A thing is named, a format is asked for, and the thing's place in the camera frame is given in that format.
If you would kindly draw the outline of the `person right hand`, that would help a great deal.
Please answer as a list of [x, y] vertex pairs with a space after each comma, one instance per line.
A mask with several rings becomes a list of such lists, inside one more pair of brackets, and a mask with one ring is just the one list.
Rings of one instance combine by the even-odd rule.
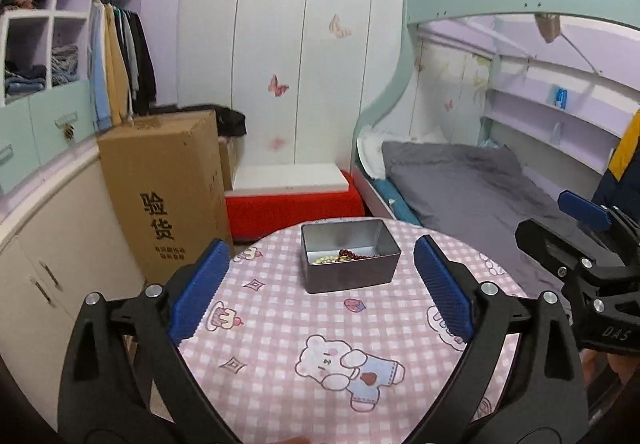
[[606, 385], [611, 398], [617, 398], [629, 382], [634, 377], [634, 372], [639, 366], [639, 355], [618, 355], [603, 353], [585, 349], [579, 352], [582, 362], [582, 379], [584, 379], [585, 389], [590, 386], [603, 374], [605, 368], [610, 368], [617, 377], [618, 386], [612, 387], [613, 379], [606, 380]]

